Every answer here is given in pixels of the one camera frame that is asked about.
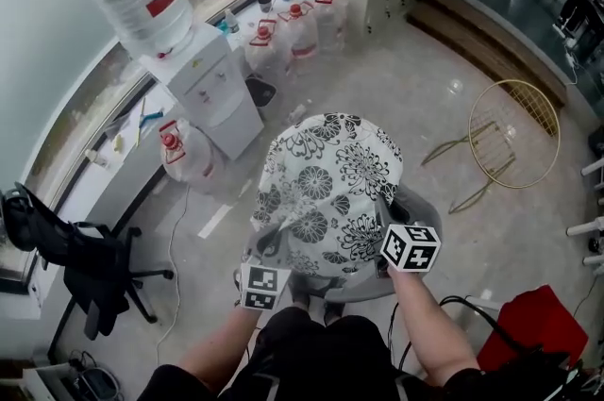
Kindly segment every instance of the black cable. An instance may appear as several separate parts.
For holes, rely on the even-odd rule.
[[[449,295],[448,297],[445,297],[443,300],[441,300],[441,302],[439,303],[439,306],[442,307],[442,306],[445,306],[446,304],[452,304],[452,303],[462,304],[462,305],[472,309],[477,314],[479,314],[485,321],[487,321],[489,326],[491,326],[493,331],[495,331],[499,335],[499,337],[503,340],[503,342],[506,343],[511,349],[518,352],[519,354],[524,354],[531,350],[530,348],[525,347],[518,341],[515,341],[512,338],[512,336],[502,326],[500,326],[497,323],[497,321],[493,317],[491,317],[488,313],[486,313],[484,310],[476,307],[474,304],[471,304],[464,298],[459,297],[458,295]],[[398,304],[396,304],[396,306],[394,307],[393,315],[391,317],[391,329],[392,329],[392,326],[394,323],[394,315],[396,313],[396,307],[398,307]],[[400,358],[400,362],[398,363],[399,371],[403,370],[403,364],[405,363],[405,359],[407,358],[409,351],[411,351],[411,343],[407,344],[407,347],[405,347],[405,351],[403,352],[403,355]]]
[[[581,307],[581,304],[583,302],[585,302],[587,300],[587,298],[591,295],[592,290],[594,289],[594,287],[596,286],[596,281],[597,281],[597,277],[594,278],[594,283],[592,284],[592,287],[590,287],[589,291],[587,292],[587,295],[585,295],[583,297],[583,299],[579,302],[579,305],[577,306],[577,308],[575,309],[575,311],[573,312],[573,319],[575,318],[575,316],[577,315],[577,312],[579,312],[579,307]]]

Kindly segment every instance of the white chair leg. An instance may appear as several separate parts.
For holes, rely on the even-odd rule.
[[[598,216],[595,220],[587,224],[570,226],[566,229],[566,235],[572,237],[573,235],[580,235],[581,233],[588,233],[596,230],[604,230],[604,216]]]
[[[581,175],[587,176],[588,174],[593,173],[594,171],[597,171],[602,167],[604,167],[604,158],[599,159],[595,163],[592,163],[588,166],[585,166],[585,168],[581,170]]]
[[[592,255],[583,258],[583,265],[596,265],[598,263],[604,263],[604,255]]]

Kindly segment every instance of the hand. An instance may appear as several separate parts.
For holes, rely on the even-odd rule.
[[[390,263],[388,264],[388,275],[394,283],[417,277],[417,274],[414,272],[398,272]]]

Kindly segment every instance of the wooden step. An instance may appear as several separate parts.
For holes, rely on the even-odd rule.
[[[458,21],[455,16],[440,8],[435,8],[430,3],[420,2],[408,15],[407,20],[410,24],[422,29],[460,56],[466,58],[494,82],[507,79],[524,80],[543,91],[556,111],[559,111],[563,106],[563,102],[543,82],[536,81],[533,75],[527,74],[525,68],[519,67],[516,61],[510,60],[507,55],[494,48],[489,41],[485,41],[481,35],[469,29],[463,22]],[[516,91],[507,89],[507,92],[522,104],[522,97],[526,92],[521,89]],[[548,134],[555,135],[558,132],[557,123],[553,117],[544,119],[542,115],[531,109],[527,109],[527,112]]]
[[[419,0],[408,20],[492,80],[525,80],[539,88],[554,108],[564,106],[566,88],[554,73],[512,33],[466,1]]]

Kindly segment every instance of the white wall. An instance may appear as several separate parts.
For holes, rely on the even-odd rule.
[[[93,0],[0,0],[0,189],[24,164],[61,97],[114,33]]]

